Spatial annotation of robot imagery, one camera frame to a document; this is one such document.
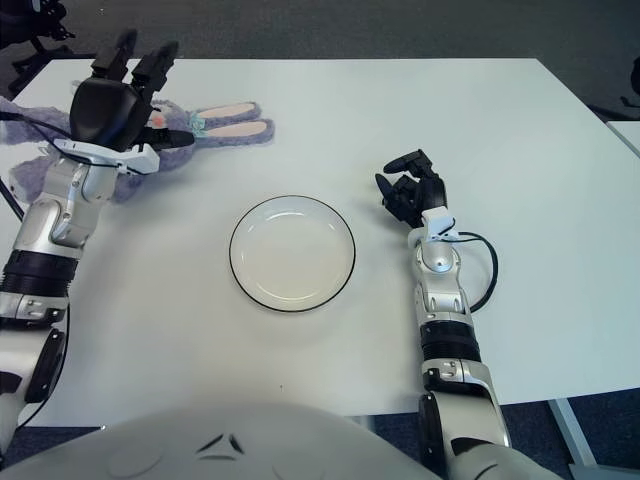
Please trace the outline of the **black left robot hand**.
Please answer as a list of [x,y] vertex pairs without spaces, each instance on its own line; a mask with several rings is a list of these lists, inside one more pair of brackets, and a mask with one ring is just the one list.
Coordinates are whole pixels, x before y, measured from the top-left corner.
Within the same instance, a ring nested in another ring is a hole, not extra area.
[[118,152],[142,144],[156,151],[193,144],[194,135],[189,132],[147,125],[153,96],[167,81],[179,43],[169,41],[144,55],[132,71],[132,80],[125,83],[136,40],[137,31],[127,29],[113,46],[98,52],[91,76],[75,90],[69,113],[71,138]]

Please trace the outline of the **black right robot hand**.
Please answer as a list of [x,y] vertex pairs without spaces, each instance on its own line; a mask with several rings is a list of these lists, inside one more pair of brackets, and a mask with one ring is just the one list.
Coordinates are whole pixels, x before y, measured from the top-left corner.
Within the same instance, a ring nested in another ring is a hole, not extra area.
[[423,226],[422,212],[447,206],[444,181],[432,169],[432,162],[421,150],[415,150],[387,163],[385,174],[406,173],[391,183],[376,173],[382,204],[397,220],[412,228]]

